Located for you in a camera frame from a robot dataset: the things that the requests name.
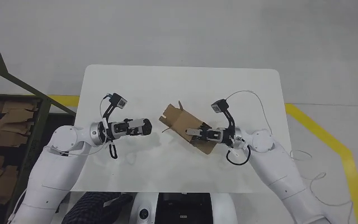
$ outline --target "white table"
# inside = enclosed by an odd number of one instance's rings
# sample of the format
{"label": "white table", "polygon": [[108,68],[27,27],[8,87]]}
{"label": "white table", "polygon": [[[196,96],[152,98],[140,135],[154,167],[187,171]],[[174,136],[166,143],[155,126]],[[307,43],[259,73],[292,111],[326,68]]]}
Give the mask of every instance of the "white table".
{"label": "white table", "polygon": [[[205,155],[174,131],[162,133],[167,127],[158,118],[168,104],[178,106],[178,100],[213,128],[227,127],[225,116],[214,113],[210,105],[238,90],[259,95],[275,138],[291,151],[280,77],[275,70],[88,66],[76,126],[100,121],[100,100],[108,92],[117,92],[128,103],[123,110],[115,109],[110,121],[148,118],[153,130],[149,136],[115,141],[117,160],[110,157],[108,148],[89,156],[72,191],[270,193],[250,164],[234,166],[226,161],[226,146],[217,145]],[[254,95],[236,94],[228,103],[236,126],[248,132],[267,128]],[[108,102],[103,103],[102,110],[107,106]]]}

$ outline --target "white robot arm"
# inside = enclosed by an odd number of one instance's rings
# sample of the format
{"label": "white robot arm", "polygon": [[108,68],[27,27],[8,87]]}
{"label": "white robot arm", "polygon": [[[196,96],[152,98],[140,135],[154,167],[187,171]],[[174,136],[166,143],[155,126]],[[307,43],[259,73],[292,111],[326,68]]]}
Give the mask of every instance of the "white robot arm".
{"label": "white robot arm", "polygon": [[[235,165],[250,162],[260,179],[281,199],[297,224],[338,223],[316,200],[303,183],[295,162],[282,145],[275,141],[268,130],[257,130],[252,134],[235,127],[226,100],[218,100],[211,107],[216,113],[224,113],[229,120],[228,128],[187,129],[186,133],[204,141],[226,144],[230,150],[227,160]],[[247,159],[236,164],[229,159],[231,152],[244,149]]]}
{"label": "white robot arm", "polygon": [[[114,108],[123,108],[126,103],[117,94],[109,97],[111,105],[103,116],[103,122],[92,123],[87,128],[62,126],[54,132],[31,170],[23,202],[8,223],[51,223],[61,201],[76,183],[88,155],[121,136],[151,133],[152,125],[148,119],[107,123]],[[91,147],[98,146],[102,148],[90,153]]]}
{"label": "white robot arm", "polygon": [[295,162],[268,130],[247,134],[236,128],[235,133],[235,138],[239,139],[235,144],[238,148],[251,147],[250,164],[280,198],[295,223],[338,223],[305,186]]}

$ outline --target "brown cardboard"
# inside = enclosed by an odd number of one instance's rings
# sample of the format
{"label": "brown cardboard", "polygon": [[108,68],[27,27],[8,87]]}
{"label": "brown cardboard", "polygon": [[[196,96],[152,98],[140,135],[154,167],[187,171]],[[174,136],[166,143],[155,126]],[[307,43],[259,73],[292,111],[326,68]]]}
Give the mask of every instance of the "brown cardboard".
{"label": "brown cardboard", "polygon": [[0,176],[0,204],[6,204],[12,195],[17,181],[17,166],[7,166]]}
{"label": "brown cardboard", "polygon": [[0,130],[6,132],[15,132],[19,134],[26,134],[34,122],[19,122],[19,123],[5,123],[0,127]]}
{"label": "brown cardboard", "polygon": [[205,141],[192,141],[193,136],[187,135],[185,130],[187,128],[198,129],[202,125],[207,125],[195,116],[191,115],[189,112],[183,109],[180,101],[179,107],[175,108],[173,105],[169,104],[163,115],[159,118],[163,124],[168,126],[170,129],[178,133],[182,138],[187,140],[193,146],[198,148],[205,154],[210,154],[214,149],[215,142],[205,142]]}
{"label": "brown cardboard", "polygon": [[0,131],[0,146],[19,147],[26,144],[27,137],[14,132]]}
{"label": "brown cardboard", "polygon": [[9,109],[5,116],[0,119],[0,127],[4,123],[25,122],[34,116],[34,112],[25,109]]}
{"label": "brown cardboard", "polygon": [[26,110],[35,110],[35,102],[17,102],[17,101],[5,101],[3,109],[1,112],[3,114],[7,113],[11,109],[26,109]]}

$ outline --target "white cable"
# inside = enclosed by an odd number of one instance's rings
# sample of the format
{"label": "white cable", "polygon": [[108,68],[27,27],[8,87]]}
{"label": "white cable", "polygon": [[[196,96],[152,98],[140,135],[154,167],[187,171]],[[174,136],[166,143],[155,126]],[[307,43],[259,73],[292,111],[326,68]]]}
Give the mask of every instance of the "white cable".
{"label": "white cable", "polygon": [[[290,152],[290,157],[291,157],[293,160],[305,161],[305,160],[302,160],[302,159],[294,158],[294,157],[292,156],[292,152],[293,152],[293,151],[302,152],[302,153],[308,155],[308,156],[310,157],[308,160],[310,160],[311,158],[313,158],[313,156],[312,156],[310,153],[308,153],[308,152],[305,152],[305,151],[302,151],[302,150],[292,150],[292,151]],[[320,173],[319,173],[317,176],[315,176],[313,179],[305,178],[304,176],[301,176],[301,177],[302,177],[303,179],[310,180],[309,190],[311,191],[312,195],[313,195],[319,202],[321,202],[322,204],[324,204],[324,205],[326,205],[326,206],[330,206],[330,207],[340,207],[340,206],[345,206],[346,204],[350,204],[350,203],[351,203],[351,209],[350,209],[350,211],[349,211],[348,221],[347,221],[347,223],[349,224],[349,223],[350,223],[350,219],[351,219],[351,215],[352,215],[352,211],[353,211],[353,201],[352,201],[352,200],[348,200],[348,201],[346,201],[346,202],[344,202],[344,203],[341,203],[341,204],[328,204],[328,203],[322,201],[321,199],[319,199],[319,198],[315,195],[315,193],[313,192],[313,190],[312,190],[312,184],[313,184],[313,182],[316,181],[316,180],[323,179],[326,175],[327,175],[326,172],[320,172]]]}
{"label": "white cable", "polygon": [[[101,110],[101,108],[102,108],[102,103],[103,103],[103,101],[104,101],[105,98],[107,98],[107,97],[104,97],[104,98],[101,100],[101,102],[100,102],[100,116],[101,116],[101,119],[102,119],[102,117],[103,117],[103,116],[102,116],[102,110]],[[107,146],[108,146],[108,142],[106,142],[106,141],[107,141],[107,129],[104,128],[104,130],[105,130],[105,140],[104,140],[104,144],[103,144],[102,147],[101,147],[99,150],[97,150],[96,152],[92,152],[92,153],[88,153],[88,154],[75,154],[75,153],[63,152],[63,151],[58,150],[57,148],[55,148],[55,147],[53,147],[53,146],[45,146],[44,148],[50,148],[50,149],[55,150],[55,151],[57,151],[57,152],[60,152],[60,153],[62,153],[62,154],[72,155],[72,156],[89,156],[89,155],[93,155],[93,154],[98,153],[99,151],[101,151],[103,148],[107,148]]]}
{"label": "white cable", "polygon": [[264,115],[264,117],[265,117],[267,126],[268,126],[268,128],[270,129],[270,132],[271,132],[271,134],[272,134],[272,129],[271,129],[271,126],[270,126],[269,122],[267,121],[267,117],[266,117],[265,110],[264,110],[264,108],[263,108],[262,101],[261,101],[260,97],[258,97],[258,95],[257,95],[255,92],[253,92],[253,91],[251,91],[251,90],[240,90],[240,91],[236,91],[236,92],[234,92],[233,94],[231,94],[230,96],[228,96],[225,100],[227,100],[227,99],[230,98],[232,95],[235,95],[235,94],[237,94],[237,93],[239,93],[239,92],[249,92],[249,93],[251,93],[251,94],[254,94],[254,95],[258,98],[258,100],[260,101],[260,104],[261,104],[262,112],[263,112],[263,115]]}
{"label": "white cable", "polygon": [[13,220],[13,218],[15,217],[15,211],[16,211],[16,208],[17,208],[17,206],[18,206],[18,203],[20,202],[22,196],[26,193],[26,190],[27,190],[27,188],[22,192],[22,194],[21,194],[20,197],[18,198],[18,200],[17,200],[17,202],[16,202],[16,204],[15,204],[15,208],[13,209],[11,215],[9,216],[9,219],[7,220],[7,224],[11,223],[12,220]]}
{"label": "white cable", "polygon": [[[260,101],[260,104],[261,104],[262,112],[263,112],[263,115],[264,115],[264,117],[265,117],[266,123],[267,123],[267,125],[268,125],[268,128],[270,129],[271,134],[272,134],[272,129],[271,129],[271,126],[270,126],[269,122],[267,121],[267,118],[266,118],[265,110],[264,110],[264,108],[263,108],[262,101],[261,101],[260,97],[259,97],[255,92],[253,92],[253,91],[251,91],[251,90],[240,90],[240,91],[236,91],[236,92],[234,92],[233,94],[231,94],[230,96],[228,96],[228,97],[226,98],[226,100],[227,100],[228,98],[230,98],[231,96],[233,96],[233,95],[239,93],[239,92],[249,92],[249,93],[251,93],[251,94],[254,94],[254,95],[258,98],[258,100]],[[293,160],[305,161],[305,160],[302,160],[302,159],[294,158],[294,157],[292,156],[293,151],[298,151],[298,152],[304,153],[304,154],[306,154],[306,155],[308,155],[308,156],[310,157],[309,159],[313,158],[313,156],[312,156],[310,153],[308,153],[308,152],[305,152],[305,151],[302,151],[302,150],[291,150],[291,152],[290,152],[290,157],[291,157]],[[325,173],[325,172],[320,172],[320,173],[319,173],[317,176],[315,176],[313,179],[305,178],[304,176],[301,176],[301,177],[302,177],[303,179],[310,180],[309,190],[311,191],[311,193],[313,194],[313,196],[314,196],[319,202],[321,202],[322,204],[324,204],[324,205],[326,205],[326,206],[330,206],[330,207],[340,207],[340,206],[345,206],[346,204],[350,204],[350,203],[351,203],[351,209],[350,209],[350,212],[349,212],[349,215],[348,215],[348,221],[347,221],[347,223],[349,224],[349,223],[350,223],[350,219],[351,219],[351,215],[352,215],[352,212],[353,212],[353,201],[349,200],[349,201],[344,202],[344,203],[341,203],[341,204],[328,204],[328,203],[326,203],[326,202],[320,200],[320,199],[315,195],[315,193],[314,193],[313,190],[312,190],[312,184],[313,184],[313,182],[316,181],[316,180],[323,179],[326,175],[327,175],[327,173]]]}

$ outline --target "yellow tape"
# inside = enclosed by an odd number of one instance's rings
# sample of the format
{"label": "yellow tape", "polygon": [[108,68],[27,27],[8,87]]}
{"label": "yellow tape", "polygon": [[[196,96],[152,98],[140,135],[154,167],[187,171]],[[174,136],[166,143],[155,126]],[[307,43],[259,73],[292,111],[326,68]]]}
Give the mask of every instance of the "yellow tape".
{"label": "yellow tape", "polygon": [[48,95],[48,97],[56,100],[64,106],[78,106],[79,96],[62,96],[62,95]]}
{"label": "yellow tape", "polygon": [[335,139],[333,135],[329,134],[326,130],[319,126],[309,116],[305,115],[295,105],[285,104],[285,107],[287,114],[295,118],[341,157],[348,188],[351,194],[351,200],[353,201],[354,214],[358,223],[358,172],[354,163],[352,152],[344,144]]}

